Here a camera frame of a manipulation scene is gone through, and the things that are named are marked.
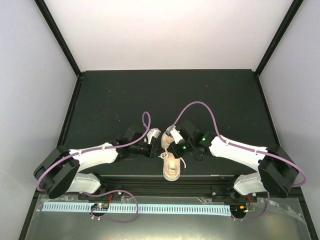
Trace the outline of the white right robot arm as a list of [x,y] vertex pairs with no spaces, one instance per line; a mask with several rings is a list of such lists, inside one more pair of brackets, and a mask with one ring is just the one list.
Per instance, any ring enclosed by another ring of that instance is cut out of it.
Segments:
[[197,161],[205,156],[224,158],[251,168],[254,172],[238,175],[227,189],[228,198],[240,201],[251,193],[269,192],[286,198],[299,174],[285,150],[258,147],[219,137],[212,131],[201,132],[190,121],[169,126],[165,133],[173,139],[168,150],[176,159],[190,155]]

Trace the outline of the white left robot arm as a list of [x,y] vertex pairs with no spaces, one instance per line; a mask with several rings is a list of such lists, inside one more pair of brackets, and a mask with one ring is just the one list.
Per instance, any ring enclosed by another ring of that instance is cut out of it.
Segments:
[[107,186],[97,172],[84,173],[84,170],[139,156],[154,158],[158,150],[155,141],[160,133],[158,128],[131,126],[125,134],[98,146],[83,149],[58,146],[35,169],[36,187],[51,199],[65,193],[85,192],[101,200],[107,195]]

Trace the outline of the beige worn sneaker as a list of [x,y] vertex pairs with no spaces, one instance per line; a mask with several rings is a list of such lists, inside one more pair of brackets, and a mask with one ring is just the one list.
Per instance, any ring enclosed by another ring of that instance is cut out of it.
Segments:
[[164,150],[160,154],[160,157],[163,159],[163,176],[170,182],[178,180],[181,174],[181,159],[176,158],[173,153],[169,152],[169,146],[174,142],[174,139],[166,133],[161,137],[161,147]]

